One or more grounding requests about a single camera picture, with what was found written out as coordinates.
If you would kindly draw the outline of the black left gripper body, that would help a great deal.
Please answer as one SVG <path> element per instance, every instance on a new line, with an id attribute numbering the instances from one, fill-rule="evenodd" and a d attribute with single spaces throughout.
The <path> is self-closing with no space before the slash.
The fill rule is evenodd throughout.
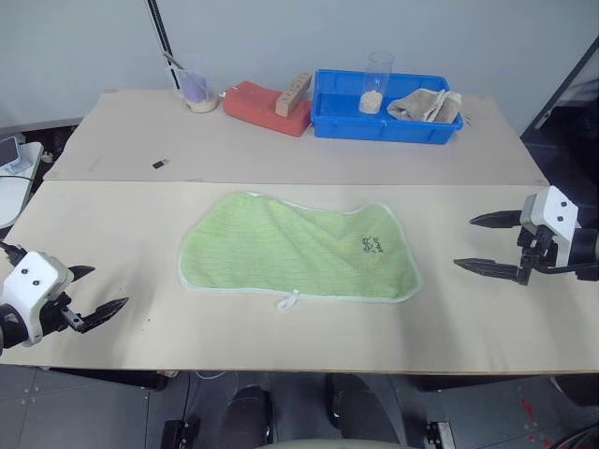
<path id="1" fill-rule="evenodd" d="M 42 335 L 44 337 L 54 332 L 61 332 L 67 327 L 75 330 L 80 328 L 80 315 L 69 309 L 71 297 L 66 293 L 56 299 L 47 301 L 39 313 Z"/>

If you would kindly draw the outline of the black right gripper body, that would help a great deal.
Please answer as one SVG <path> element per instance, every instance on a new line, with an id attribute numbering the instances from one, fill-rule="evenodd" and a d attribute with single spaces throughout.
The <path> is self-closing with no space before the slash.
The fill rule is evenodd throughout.
<path id="1" fill-rule="evenodd" d="M 557 274 L 557 244 L 554 233 L 546 225 L 539 225 L 535 232 L 524 226 L 520 229 L 517 245 L 521 248 L 518 275 L 530 275 L 533 270 L 542 274 Z"/>

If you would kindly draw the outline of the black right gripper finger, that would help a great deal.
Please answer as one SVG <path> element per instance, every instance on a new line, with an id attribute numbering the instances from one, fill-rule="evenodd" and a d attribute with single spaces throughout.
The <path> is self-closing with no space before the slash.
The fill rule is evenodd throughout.
<path id="1" fill-rule="evenodd" d="M 520 210 L 500 210 L 472 218 L 469 223 L 488 228 L 511 228 L 521 226 Z"/>
<path id="2" fill-rule="evenodd" d="M 461 268 L 485 277 L 509 280 L 520 285 L 527 285 L 529 281 L 528 271 L 514 265 L 497 263 L 492 259 L 462 258 L 455 259 L 454 263 Z"/>

